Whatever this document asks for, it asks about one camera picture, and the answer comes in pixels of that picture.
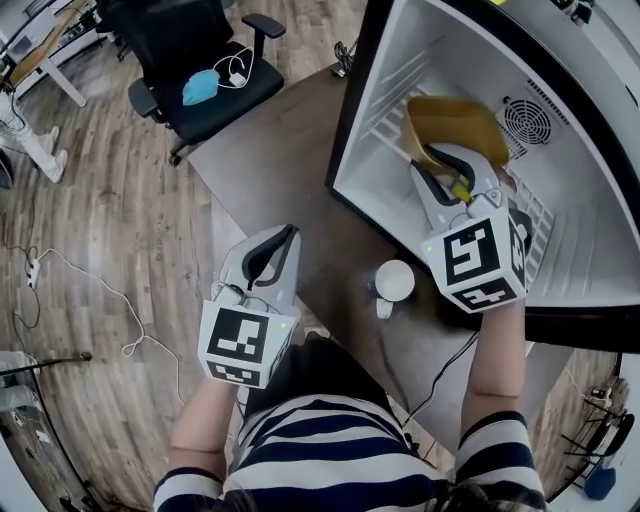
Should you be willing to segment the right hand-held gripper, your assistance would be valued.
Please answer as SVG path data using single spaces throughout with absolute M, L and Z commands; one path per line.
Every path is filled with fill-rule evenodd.
M 525 298 L 531 218 L 512 207 L 507 188 L 477 151 L 451 143 L 427 144 L 424 151 L 429 170 L 412 160 L 410 174 L 432 226 L 420 248 L 440 293 L 467 313 Z M 473 197 L 451 199 L 442 187 Z

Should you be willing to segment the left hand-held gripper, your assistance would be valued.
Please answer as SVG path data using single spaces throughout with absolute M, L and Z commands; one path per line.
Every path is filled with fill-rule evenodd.
M 207 377 L 268 386 L 301 318 L 294 306 L 301 244 L 294 225 L 279 225 L 229 251 L 220 274 L 226 283 L 214 285 L 202 308 L 197 355 Z

